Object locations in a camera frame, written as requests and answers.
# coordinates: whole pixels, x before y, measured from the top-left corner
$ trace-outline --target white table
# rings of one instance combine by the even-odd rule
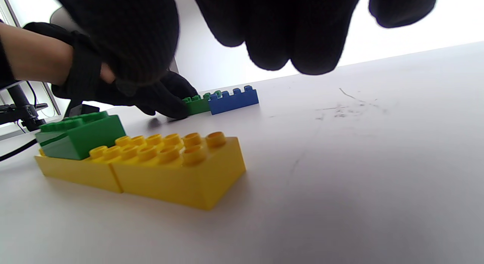
[[[176,123],[113,109],[132,136],[238,136],[247,174],[205,212],[44,178],[31,148],[0,163],[0,262],[481,264],[483,59],[476,43],[258,82],[259,106]]]

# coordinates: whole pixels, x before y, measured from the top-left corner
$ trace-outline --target person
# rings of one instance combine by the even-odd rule
[[[260,68],[278,70],[291,61],[303,74],[321,75],[337,65],[359,0],[195,1],[215,38],[227,47],[245,42]],[[424,18],[436,1],[370,0],[369,11],[380,26],[394,28]],[[180,99],[160,82],[178,41],[174,0],[59,2],[88,37],[73,32],[61,40],[39,30],[43,24],[26,25],[26,31],[0,25],[5,49],[0,64],[12,68],[11,73],[2,71],[0,81],[49,81],[64,89],[57,95],[65,97],[108,98],[147,106],[151,113],[186,114]],[[143,103],[156,96],[158,103]]]
[[[182,99],[197,95],[185,78],[168,70],[156,83],[124,95],[90,38],[55,24],[33,22],[23,29],[0,24],[0,36],[6,56],[0,57],[0,86],[16,80],[45,81],[60,98],[136,106],[145,114],[159,112],[174,119],[188,115]]]

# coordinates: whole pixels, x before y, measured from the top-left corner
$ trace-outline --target stacked lego bricks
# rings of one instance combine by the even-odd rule
[[[45,176],[204,210],[245,172],[236,137],[130,138],[118,116],[106,112],[41,126],[36,137],[42,148],[35,159]]]
[[[259,103],[257,90],[252,86],[244,86],[244,92],[239,88],[233,90],[233,95],[228,91],[216,91],[215,93],[206,93],[203,97],[196,95],[183,99],[188,106],[189,115],[200,114],[211,111],[211,114],[220,114],[223,112],[239,109],[242,107]]]

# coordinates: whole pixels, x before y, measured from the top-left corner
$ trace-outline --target green lego brick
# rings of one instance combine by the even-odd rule
[[[35,134],[48,157],[83,160],[89,150],[99,146],[114,146],[114,140],[126,135],[117,115],[107,112],[66,118],[40,126]]]
[[[219,90],[216,91],[214,94],[216,94],[218,97],[222,95]],[[192,115],[210,111],[209,99],[210,99],[210,93],[204,94],[203,98],[201,98],[200,95],[196,95],[192,98],[190,97],[184,98],[183,101],[186,103],[188,107],[188,115],[192,116]]]

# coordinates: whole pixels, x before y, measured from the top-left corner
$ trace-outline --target blue lego brick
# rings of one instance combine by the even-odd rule
[[[234,94],[230,95],[228,91],[223,91],[221,97],[216,94],[210,95],[209,107],[211,114],[220,114],[259,103],[257,90],[252,89],[250,85],[244,86],[244,92],[241,92],[239,88],[235,88],[233,92]]]

